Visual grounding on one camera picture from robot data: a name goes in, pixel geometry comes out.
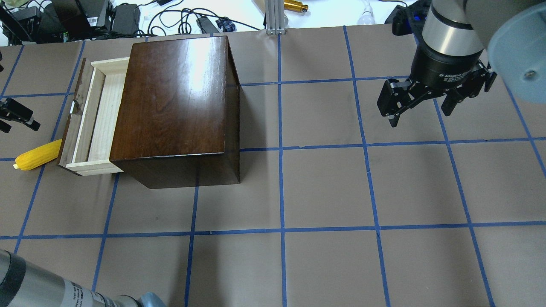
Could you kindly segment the yellow toy corn cob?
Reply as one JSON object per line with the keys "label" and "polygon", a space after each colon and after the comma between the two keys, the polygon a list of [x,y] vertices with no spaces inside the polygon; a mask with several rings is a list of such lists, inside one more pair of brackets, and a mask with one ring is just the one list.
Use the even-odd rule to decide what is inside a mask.
{"label": "yellow toy corn cob", "polygon": [[58,139],[34,148],[17,156],[12,167],[16,170],[29,171],[57,159],[62,140]]}

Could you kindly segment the light wood drawer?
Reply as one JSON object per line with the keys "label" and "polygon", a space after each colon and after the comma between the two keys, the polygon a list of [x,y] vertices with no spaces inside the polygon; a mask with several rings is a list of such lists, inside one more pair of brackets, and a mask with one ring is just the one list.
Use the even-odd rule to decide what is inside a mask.
{"label": "light wood drawer", "polygon": [[57,165],[78,176],[120,173],[110,161],[129,58],[81,61]]}

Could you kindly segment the dark wooden drawer box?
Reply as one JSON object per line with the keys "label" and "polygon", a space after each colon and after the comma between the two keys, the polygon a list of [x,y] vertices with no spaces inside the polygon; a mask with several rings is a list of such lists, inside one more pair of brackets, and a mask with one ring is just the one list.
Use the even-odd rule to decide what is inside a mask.
{"label": "dark wooden drawer box", "polygon": [[227,36],[132,46],[109,161],[150,189],[240,183],[240,82]]}

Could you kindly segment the white light bulb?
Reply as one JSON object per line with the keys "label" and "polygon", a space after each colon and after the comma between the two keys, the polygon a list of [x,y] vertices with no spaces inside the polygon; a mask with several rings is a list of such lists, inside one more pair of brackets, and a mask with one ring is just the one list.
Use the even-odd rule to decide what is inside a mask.
{"label": "white light bulb", "polygon": [[357,25],[374,25],[376,23],[374,10],[369,0],[361,0],[361,14]]}

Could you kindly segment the brown paper table mat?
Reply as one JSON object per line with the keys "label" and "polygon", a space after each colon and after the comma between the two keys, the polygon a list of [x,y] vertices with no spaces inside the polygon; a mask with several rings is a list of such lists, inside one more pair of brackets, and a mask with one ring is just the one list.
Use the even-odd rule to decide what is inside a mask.
{"label": "brown paper table mat", "polygon": [[35,132],[1,134],[1,249],[104,295],[170,307],[545,305],[545,105],[495,80],[396,128],[376,101],[412,36],[389,25],[228,35],[241,182],[150,190],[16,156],[62,137],[81,60],[139,39],[2,47],[1,95]]}

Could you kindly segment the gold metal tool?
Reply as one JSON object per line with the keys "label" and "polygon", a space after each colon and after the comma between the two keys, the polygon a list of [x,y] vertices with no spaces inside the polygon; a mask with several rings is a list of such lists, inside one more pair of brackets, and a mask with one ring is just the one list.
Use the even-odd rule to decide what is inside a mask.
{"label": "gold metal tool", "polygon": [[309,9],[308,5],[303,4],[303,2],[297,0],[284,0],[283,4],[284,9],[291,12],[303,13],[307,12]]}

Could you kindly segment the black power adapter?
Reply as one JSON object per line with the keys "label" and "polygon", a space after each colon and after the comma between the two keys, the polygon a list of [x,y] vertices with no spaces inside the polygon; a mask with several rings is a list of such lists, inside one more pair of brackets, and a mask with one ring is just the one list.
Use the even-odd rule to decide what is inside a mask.
{"label": "black power adapter", "polygon": [[135,34],[139,27],[140,10],[136,4],[120,4],[114,9],[111,31],[123,35]]}

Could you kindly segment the black laptop power brick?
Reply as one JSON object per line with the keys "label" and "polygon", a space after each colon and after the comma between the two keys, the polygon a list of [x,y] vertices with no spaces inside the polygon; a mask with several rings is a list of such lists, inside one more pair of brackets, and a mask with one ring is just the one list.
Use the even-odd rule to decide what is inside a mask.
{"label": "black laptop power brick", "polygon": [[198,17],[196,23],[202,34],[220,33],[219,29],[217,29],[207,16]]}

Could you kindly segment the aluminium frame post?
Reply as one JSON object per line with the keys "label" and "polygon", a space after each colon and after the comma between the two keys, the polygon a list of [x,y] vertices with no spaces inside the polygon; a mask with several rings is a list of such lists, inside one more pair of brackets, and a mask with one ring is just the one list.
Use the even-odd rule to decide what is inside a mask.
{"label": "aluminium frame post", "polygon": [[265,0],[265,31],[267,35],[284,35],[286,31],[284,1]]}

